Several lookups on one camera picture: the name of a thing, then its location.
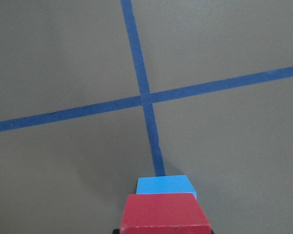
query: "blue line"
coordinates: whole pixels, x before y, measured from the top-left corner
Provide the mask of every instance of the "blue line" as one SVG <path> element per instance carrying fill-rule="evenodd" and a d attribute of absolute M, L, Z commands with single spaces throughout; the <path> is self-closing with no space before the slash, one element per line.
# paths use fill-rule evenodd
<path fill-rule="evenodd" d="M 293 77 L 293 67 L 152 93 L 153 103 Z"/>
<path fill-rule="evenodd" d="M 129 44 L 131 48 L 133 63 L 136 70 L 137 81 L 141 94 L 141 103 L 146 120 L 146 129 L 150 142 L 151 153 L 153 157 L 153 165 L 156 176 L 164 176 L 165 169 L 162 158 L 162 152 L 159 146 L 158 132 L 155 122 L 150 88 L 147 81 L 147 73 L 143 61 L 142 50 L 140 46 L 137 26 L 133 16 L 132 5 L 130 0 L 121 0 Z"/>
<path fill-rule="evenodd" d="M 140 96 L 0 122 L 0 132 L 141 106 Z"/>

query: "block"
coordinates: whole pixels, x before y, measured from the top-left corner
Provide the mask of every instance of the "block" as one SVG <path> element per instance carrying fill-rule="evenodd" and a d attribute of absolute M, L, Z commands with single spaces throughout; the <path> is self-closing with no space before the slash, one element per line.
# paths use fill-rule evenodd
<path fill-rule="evenodd" d="M 190 193 L 127 197 L 120 234 L 211 234 L 210 223 Z"/>
<path fill-rule="evenodd" d="M 196 191 L 186 175 L 143 177 L 138 179 L 137 194 L 192 193 Z"/>

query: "blue block top face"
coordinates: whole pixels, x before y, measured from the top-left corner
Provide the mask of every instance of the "blue block top face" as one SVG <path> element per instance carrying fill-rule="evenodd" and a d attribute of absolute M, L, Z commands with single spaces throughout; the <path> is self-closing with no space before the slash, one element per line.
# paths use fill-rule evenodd
<path fill-rule="evenodd" d="M 143 177 L 138 179 L 137 194 L 173 194 L 196 191 L 186 175 Z"/>

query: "gray floor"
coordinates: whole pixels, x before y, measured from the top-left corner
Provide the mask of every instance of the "gray floor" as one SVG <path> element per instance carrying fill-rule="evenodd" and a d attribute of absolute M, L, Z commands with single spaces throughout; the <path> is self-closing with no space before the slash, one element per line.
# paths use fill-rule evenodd
<path fill-rule="evenodd" d="M 152 92 L 293 66 L 293 0 L 132 0 Z M 0 1 L 0 121 L 139 95 L 118 0 Z M 216 234 L 293 233 L 293 78 L 154 104 Z M 0 133 L 0 234 L 107 233 L 154 176 L 142 107 Z"/>

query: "blue cube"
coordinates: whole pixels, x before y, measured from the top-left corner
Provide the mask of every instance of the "blue cube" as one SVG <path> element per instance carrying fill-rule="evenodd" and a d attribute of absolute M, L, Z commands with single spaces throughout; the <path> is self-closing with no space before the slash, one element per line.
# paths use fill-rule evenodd
<path fill-rule="evenodd" d="M 177 194 L 196 191 L 186 175 L 143 177 L 138 179 L 137 194 Z"/>

